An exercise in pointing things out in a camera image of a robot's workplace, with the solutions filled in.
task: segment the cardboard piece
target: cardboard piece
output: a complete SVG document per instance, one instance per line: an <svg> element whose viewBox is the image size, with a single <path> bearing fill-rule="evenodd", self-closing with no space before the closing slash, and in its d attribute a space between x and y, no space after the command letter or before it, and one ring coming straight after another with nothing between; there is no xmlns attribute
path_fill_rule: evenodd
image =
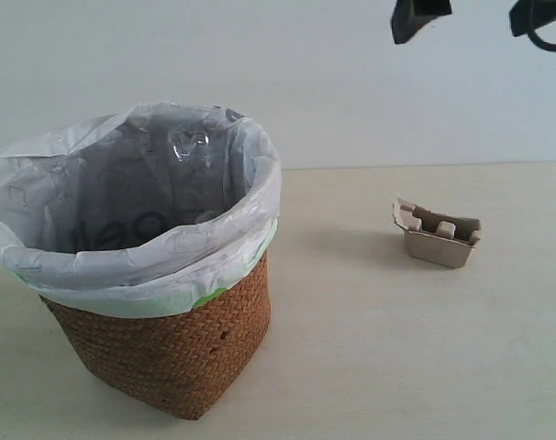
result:
<svg viewBox="0 0 556 440"><path fill-rule="evenodd" d="M480 241L482 225L476 218L433 213L402 199L394 203L393 218L405 231L408 255L448 268L463 267Z"/></svg>

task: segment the white plastic bag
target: white plastic bag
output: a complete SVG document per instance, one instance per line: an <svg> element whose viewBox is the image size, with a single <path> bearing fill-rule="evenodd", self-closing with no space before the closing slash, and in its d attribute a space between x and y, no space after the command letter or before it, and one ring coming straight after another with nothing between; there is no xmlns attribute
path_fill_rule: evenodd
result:
<svg viewBox="0 0 556 440"><path fill-rule="evenodd" d="M183 313L255 267L280 190L251 119L140 104L0 151L0 264L77 309Z"/></svg>

